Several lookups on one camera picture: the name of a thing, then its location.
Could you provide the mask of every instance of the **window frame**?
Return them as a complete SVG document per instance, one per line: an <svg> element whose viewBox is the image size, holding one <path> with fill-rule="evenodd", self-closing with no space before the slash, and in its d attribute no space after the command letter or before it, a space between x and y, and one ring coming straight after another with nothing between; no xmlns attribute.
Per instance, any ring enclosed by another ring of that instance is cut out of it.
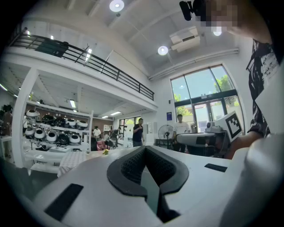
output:
<svg viewBox="0 0 284 227"><path fill-rule="evenodd" d="M225 70L225 72L226 72L226 74L228 76L228 80L229 80L230 84L233 87L232 90L227 90L227 91L222 91L221 90L221 88L220 88L220 86L219 86L219 84L217 82L217 79L216 79L216 77L214 76L214 73L211 70L211 68L215 68L215 67L223 67L223 69ZM217 84L218 89L219 89L220 92L213 93L213 94L208 94L208 95L204 95L204 96L199 96L199 97L195 97L195 98L191 98L190 90L188 88L187 81L186 81L185 77L190 75L190 74L193 74L193 73L196 73L196 72L200 72L200 71L203 71L203 70L207 70L207 69L210 70L211 75L212 75L215 83ZM183 74L181 76L177 76L175 78L170 79L170 84L172 86L173 97L174 97L174 91L173 91L172 81L175 80L175 79L178 79L180 77L184 77L185 78L185 85L186 85L186 87L188 89L188 92L189 92L189 99L182 100L182 101L179 101L179 102L175 102L174 101L175 113L177 115L177 112L176 112L176 108L177 107L191 105L192 106L193 119L194 119L194 124L195 125L197 125L197 117L196 117L196 112L195 112L195 107L194 107L196 104L210 103L211 101L214 101L214 100L220 100L221 103L222 103L224 114L227 115L228 111L227 111L227 108L226 108L225 98L228 98L228 97L231 97L231 96L237 96L238 100L240 100L239 95L238 95L237 90L236 90L236 87L235 87L233 81L231 80L231 76L229 75L228 71L226 70L226 68L224 67L223 64L217 64L217 65L214 65L214 66L204 67L202 69L194 70L194 71L191 71L189 73L186 73L186 74ZM239 106L240 106L241 112L242 112L242 116L239 116L239 117L242 117L242 119L243 119L243 122L244 122L243 132L245 133L245 119L244 119L244 113L243 113L243 108L241 106L241 103L239 103Z"/></svg>

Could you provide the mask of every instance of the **black rubber pad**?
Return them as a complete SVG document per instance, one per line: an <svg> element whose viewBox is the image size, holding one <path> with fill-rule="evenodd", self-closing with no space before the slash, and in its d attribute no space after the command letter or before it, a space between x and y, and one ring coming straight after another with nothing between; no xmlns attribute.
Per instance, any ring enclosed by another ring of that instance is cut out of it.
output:
<svg viewBox="0 0 284 227"><path fill-rule="evenodd" d="M70 184L53 202L45 209L45 213L61 221L72 203L83 189L82 185Z"/></svg>
<svg viewBox="0 0 284 227"><path fill-rule="evenodd" d="M213 169L213 170L217 170L217 171L220 171L220 172L226 172L226 169L228 168L228 167L225 167L225 166L214 165L214 164L210 164L210 163L208 163L204 167L210 168L210 169Z"/></svg>

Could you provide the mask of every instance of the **tablecloth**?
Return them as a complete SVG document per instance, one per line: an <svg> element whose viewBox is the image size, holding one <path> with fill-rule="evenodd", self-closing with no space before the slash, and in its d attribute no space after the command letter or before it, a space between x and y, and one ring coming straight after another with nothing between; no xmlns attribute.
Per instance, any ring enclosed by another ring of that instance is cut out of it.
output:
<svg viewBox="0 0 284 227"><path fill-rule="evenodd" d="M60 162L57 176L60 177L62 174L67 173L75 166L79 165L81 162L84 162L86 160L87 156L85 152L80 152L80 151L67 152Z"/></svg>

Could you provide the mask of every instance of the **black sticker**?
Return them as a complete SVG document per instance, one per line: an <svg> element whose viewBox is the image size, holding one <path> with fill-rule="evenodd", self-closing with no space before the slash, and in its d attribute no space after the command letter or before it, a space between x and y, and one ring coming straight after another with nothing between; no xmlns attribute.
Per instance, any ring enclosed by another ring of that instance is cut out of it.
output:
<svg viewBox="0 0 284 227"><path fill-rule="evenodd" d="M226 123L232 139L241 132L241 125L235 113L226 119Z"/></svg>

